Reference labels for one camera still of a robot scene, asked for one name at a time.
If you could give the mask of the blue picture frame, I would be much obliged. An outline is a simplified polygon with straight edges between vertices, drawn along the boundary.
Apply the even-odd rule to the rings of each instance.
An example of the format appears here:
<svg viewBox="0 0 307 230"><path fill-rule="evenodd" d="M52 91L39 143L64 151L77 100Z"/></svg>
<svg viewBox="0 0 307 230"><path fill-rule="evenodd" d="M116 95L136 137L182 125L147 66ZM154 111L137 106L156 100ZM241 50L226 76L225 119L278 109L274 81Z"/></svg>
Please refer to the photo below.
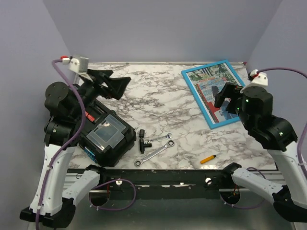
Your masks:
<svg viewBox="0 0 307 230"><path fill-rule="evenodd" d="M222 127L239 120L226 111L230 100L225 99L220 108L214 107L214 96L229 82L244 86L228 60L215 62L181 72L210 129Z"/></svg>

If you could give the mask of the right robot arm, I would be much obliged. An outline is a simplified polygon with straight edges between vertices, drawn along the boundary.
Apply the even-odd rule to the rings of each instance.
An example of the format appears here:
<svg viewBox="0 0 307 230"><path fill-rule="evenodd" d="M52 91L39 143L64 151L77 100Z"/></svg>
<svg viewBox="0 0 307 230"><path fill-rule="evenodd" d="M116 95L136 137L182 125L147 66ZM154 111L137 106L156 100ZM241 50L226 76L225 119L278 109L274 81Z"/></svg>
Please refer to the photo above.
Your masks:
<svg viewBox="0 0 307 230"><path fill-rule="evenodd" d="M289 222L307 221L307 178L302 158L297 152L297 135L292 125L272 115L273 96L260 86L244 89L226 83L215 96L219 108L230 99L227 112L240 118L248 135L268 151L283 175L285 184L277 184L257 176L237 163L222 170L221 183L230 188L240 185L273 204L277 213Z"/></svg>

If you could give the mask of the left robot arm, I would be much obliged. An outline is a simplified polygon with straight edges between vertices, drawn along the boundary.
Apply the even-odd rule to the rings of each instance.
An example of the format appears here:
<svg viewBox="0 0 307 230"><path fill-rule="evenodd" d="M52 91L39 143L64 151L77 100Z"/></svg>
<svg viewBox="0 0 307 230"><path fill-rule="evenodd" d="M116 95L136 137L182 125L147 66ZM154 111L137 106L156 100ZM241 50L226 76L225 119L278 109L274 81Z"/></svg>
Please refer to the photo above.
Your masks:
<svg viewBox="0 0 307 230"><path fill-rule="evenodd" d="M135 129L98 96L119 100L130 77L114 78L111 70L88 70L81 86L55 82L45 92L50 112L44 132L44 165L35 197L20 219L52 229L71 223L78 203L92 188L106 185L104 167L115 166L136 141ZM64 182L76 148L80 146L94 162L69 188Z"/></svg>

